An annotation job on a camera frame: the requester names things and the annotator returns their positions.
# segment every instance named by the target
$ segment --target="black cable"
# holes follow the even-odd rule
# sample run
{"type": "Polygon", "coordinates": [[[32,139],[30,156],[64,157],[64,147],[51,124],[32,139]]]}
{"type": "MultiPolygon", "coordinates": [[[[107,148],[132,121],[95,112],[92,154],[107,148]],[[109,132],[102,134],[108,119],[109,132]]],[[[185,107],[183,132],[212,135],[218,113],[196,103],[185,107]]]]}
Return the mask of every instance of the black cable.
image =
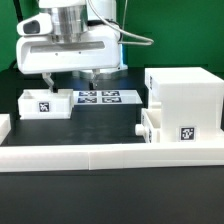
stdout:
{"type": "Polygon", "coordinates": [[[21,21],[23,21],[23,14],[22,14],[20,1],[19,0],[13,0],[13,3],[14,3],[14,6],[15,6],[15,10],[16,10],[17,20],[20,23],[21,21]]]}
{"type": "Polygon", "coordinates": [[[17,60],[15,59],[13,62],[11,62],[11,64],[9,65],[9,69],[12,70],[14,68],[14,66],[16,65],[17,60]]]}

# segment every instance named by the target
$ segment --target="black table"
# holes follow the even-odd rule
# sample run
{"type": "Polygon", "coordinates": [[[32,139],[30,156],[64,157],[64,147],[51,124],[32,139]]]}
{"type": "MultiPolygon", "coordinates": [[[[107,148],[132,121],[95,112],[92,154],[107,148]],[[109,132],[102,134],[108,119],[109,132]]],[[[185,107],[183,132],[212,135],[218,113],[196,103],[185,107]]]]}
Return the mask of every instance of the black table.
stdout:
{"type": "MultiPolygon", "coordinates": [[[[53,78],[58,88],[88,90],[88,81],[71,73],[53,78]]],[[[3,147],[143,142],[134,134],[147,104],[143,69],[98,83],[137,89],[143,105],[78,106],[70,120],[20,121],[18,97],[40,88],[47,88],[40,75],[0,74],[0,113],[10,113],[12,123],[3,147]]],[[[0,192],[1,224],[224,223],[222,166],[1,173],[0,192]]]]}

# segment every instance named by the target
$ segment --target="white robot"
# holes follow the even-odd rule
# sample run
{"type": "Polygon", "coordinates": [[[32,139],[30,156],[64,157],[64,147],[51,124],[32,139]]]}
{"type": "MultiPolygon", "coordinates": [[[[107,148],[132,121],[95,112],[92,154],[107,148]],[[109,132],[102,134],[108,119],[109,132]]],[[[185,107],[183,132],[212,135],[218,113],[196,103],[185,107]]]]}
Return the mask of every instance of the white robot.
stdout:
{"type": "MultiPolygon", "coordinates": [[[[99,74],[100,69],[118,67],[120,33],[128,33],[115,23],[115,0],[97,0],[95,4],[102,17],[98,14],[94,22],[97,12],[91,0],[40,0],[39,15],[17,26],[22,36],[16,49],[19,70],[42,73],[52,86],[51,72],[92,70],[99,74]]],[[[145,45],[153,43],[140,39],[145,45]]]]}

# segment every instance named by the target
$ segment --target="small white box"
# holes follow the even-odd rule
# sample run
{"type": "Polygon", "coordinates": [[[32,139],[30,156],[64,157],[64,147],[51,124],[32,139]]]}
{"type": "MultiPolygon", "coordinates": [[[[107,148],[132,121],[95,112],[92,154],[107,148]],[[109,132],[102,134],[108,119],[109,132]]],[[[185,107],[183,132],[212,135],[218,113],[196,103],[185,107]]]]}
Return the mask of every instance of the small white box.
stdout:
{"type": "Polygon", "coordinates": [[[24,90],[18,104],[20,119],[69,119],[74,106],[73,90],[24,90]]]}
{"type": "Polygon", "coordinates": [[[9,114],[0,114],[0,145],[11,130],[9,114]]]}

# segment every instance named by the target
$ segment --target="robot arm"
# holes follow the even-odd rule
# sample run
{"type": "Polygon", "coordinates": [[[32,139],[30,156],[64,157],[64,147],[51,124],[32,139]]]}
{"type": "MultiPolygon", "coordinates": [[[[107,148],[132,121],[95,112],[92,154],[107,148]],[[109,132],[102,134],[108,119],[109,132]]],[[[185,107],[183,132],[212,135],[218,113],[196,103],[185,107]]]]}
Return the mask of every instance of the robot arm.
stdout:
{"type": "Polygon", "coordinates": [[[21,22],[17,61],[24,74],[118,66],[120,33],[88,27],[85,0],[40,0],[42,13],[21,22]]]}

